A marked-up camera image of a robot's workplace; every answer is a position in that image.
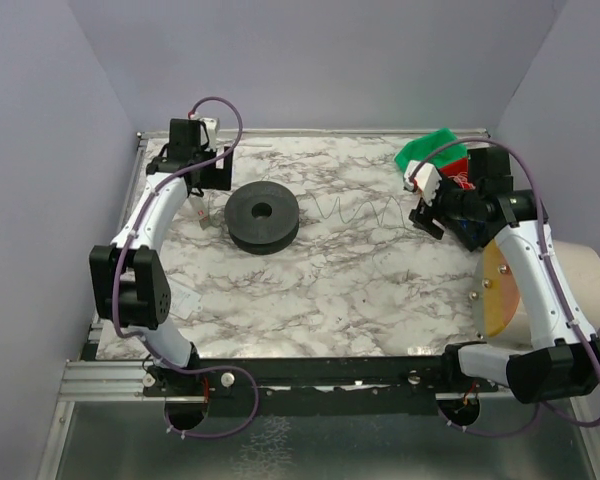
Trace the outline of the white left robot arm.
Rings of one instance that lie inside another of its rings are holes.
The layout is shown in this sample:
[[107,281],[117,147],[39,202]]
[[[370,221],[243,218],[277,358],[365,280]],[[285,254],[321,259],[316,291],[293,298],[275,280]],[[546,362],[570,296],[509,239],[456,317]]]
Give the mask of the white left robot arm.
[[171,287],[160,250],[175,214],[192,195],[231,187],[233,153],[219,151],[219,121],[192,114],[170,121],[169,137],[147,165],[142,194],[126,224],[96,245],[89,267],[100,318],[121,339],[135,338],[156,363],[176,371],[200,368],[195,345],[169,318]]

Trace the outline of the black cable spool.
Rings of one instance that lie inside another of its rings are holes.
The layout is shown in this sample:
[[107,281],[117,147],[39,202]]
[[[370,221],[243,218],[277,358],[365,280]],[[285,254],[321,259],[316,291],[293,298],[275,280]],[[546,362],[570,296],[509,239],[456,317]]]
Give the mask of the black cable spool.
[[224,207],[229,236],[241,250],[271,255],[287,248],[299,230],[296,196],[285,186],[256,181],[236,190]]

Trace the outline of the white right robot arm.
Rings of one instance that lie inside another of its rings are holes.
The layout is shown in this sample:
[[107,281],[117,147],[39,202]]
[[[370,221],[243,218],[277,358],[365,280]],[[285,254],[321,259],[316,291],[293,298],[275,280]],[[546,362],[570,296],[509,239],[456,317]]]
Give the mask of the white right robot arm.
[[510,159],[496,144],[471,150],[470,189],[430,157],[407,164],[404,186],[420,197],[411,222],[482,251],[474,316],[485,339],[445,352],[456,374],[507,387],[524,404],[585,396],[600,386],[600,338],[568,284],[538,194],[515,189]]

